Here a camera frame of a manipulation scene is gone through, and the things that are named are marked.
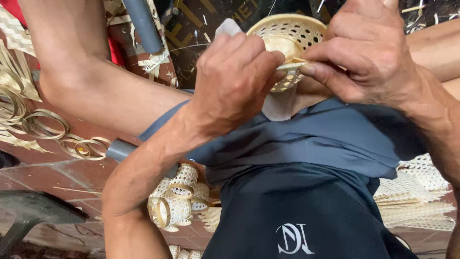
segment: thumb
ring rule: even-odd
[[[363,87],[357,85],[337,66],[314,61],[299,67],[299,72],[323,84],[344,102],[359,102],[364,99]]]

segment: red cloth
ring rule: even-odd
[[[26,20],[17,0],[0,0],[0,4],[27,28]]]

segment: small woven basket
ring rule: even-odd
[[[191,215],[189,200],[160,198],[156,204],[156,216],[161,227],[176,224]]]
[[[168,231],[168,232],[178,232],[179,231],[179,226],[177,225],[171,225],[171,226],[167,226],[167,227],[164,227],[162,228],[164,231]]]
[[[176,223],[177,226],[188,226],[188,225],[192,225],[192,222],[189,220],[189,219],[183,219],[179,222]]]
[[[189,259],[201,259],[202,256],[203,254],[201,253],[201,251],[192,250],[190,251]]]
[[[308,61],[300,56],[308,47],[322,42],[325,33],[326,26],[322,22],[300,14],[268,16],[249,29],[247,35],[260,36],[267,51],[278,50],[286,57],[284,64],[278,67],[286,72],[286,76],[274,85],[271,92],[292,88],[304,77],[298,67]]]
[[[195,193],[191,201],[192,213],[205,212],[209,206],[209,187],[207,184],[199,182],[195,185]]]
[[[190,199],[198,179],[198,170],[190,164],[180,164],[176,176],[169,182],[168,194],[177,199]]]
[[[185,249],[181,249],[177,259],[190,259],[190,252]]]
[[[170,180],[168,178],[163,178],[163,180],[158,184],[156,187],[155,191],[153,191],[152,194],[149,195],[149,200],[147,202],[147,205],[151,206],[153,210],[150,213],[150,218],[155,219],[156,218],[156,203],[158,202],[159,198],[166,198],[168,197],[167,190],[169,186]]]
[[[177,259],[180,253],[180,246],[169,245],[169,251],[171,251],[172,259]]]

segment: hand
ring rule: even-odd
[[[276,68],[281,52],[268,52],[255,35],[220,35],[196,64],[195,93],[188,114],[208,136],[226,134],[261,109],[273,85],[284,76]]]
[[[396,107],[414,98],[421,92],[419,67],[410,57],[396,6],[347,0],[331,20],[325,41],[302,54],[317,62],[300,71],[345,102]]]

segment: fingernail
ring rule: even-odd
[[[299,67],[299,72],[305,76],[312,77],[315,75],[315,66],[313,64],[306,64]]]

